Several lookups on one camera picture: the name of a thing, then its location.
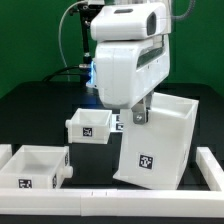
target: black surface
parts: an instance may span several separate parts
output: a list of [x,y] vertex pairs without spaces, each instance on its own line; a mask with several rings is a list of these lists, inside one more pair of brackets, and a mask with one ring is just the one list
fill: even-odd
[[[198,146],[208,146],[224,165],[224,98],[210,87],[200,84],[163,84],[157,92],[199,100],[189,163],[179,189],[207,190],[196,163]],[[97,95],[76,83],[29,82],[17,86],[0,100],[0,144],[67,145],[66,119],[77,108],[103,108]],[[71,144],[70,162],[74,177],[63,187],[139,189],[112,179],[119,162],[121,134],[112,134],[107,145]],[[0,223],[223,223],[222,219],[190,218],[114,218],[0,216]]]

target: white robot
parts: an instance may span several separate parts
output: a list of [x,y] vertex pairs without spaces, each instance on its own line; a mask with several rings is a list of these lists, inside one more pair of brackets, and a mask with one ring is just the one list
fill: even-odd
[[171,1],[115,3],[104,6],[91,23],[92,38],[98,41],[99,96],[106,108],[121,109],[124,123],[114,178],[150,189],[176,189],[198,102],[152,94],[169,74]]

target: white plastic panel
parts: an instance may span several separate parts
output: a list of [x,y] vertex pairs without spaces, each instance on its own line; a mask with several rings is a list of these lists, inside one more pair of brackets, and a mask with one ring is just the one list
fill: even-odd
[[198,147],[196,162],[212,191],[224,191],[224,173],[207,147]]
[[210,191],[0,190],[0,214],[224,218],[223,207]]

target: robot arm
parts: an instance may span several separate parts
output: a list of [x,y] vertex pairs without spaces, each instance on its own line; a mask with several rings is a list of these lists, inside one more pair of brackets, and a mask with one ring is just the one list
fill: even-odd
[[169,73],[169,0],[104,6],[91,23],[99,96],[107,108],[130,109]]

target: open box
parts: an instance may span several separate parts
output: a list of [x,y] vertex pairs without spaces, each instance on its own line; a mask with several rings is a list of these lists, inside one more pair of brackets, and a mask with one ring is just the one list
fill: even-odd
[[114,178],[149,189],[177,189],[188,160],[197,108],[197,100],[154,93],[144,125],[134,124],[131,110],[121,110],[124,130]]
[[68,147],[22,146],[0,170],[0,188],[60,188],[72,173]]
[[111,110],[79,108],[65,124],[68,128],[68,142],[107,144],[111,117]]

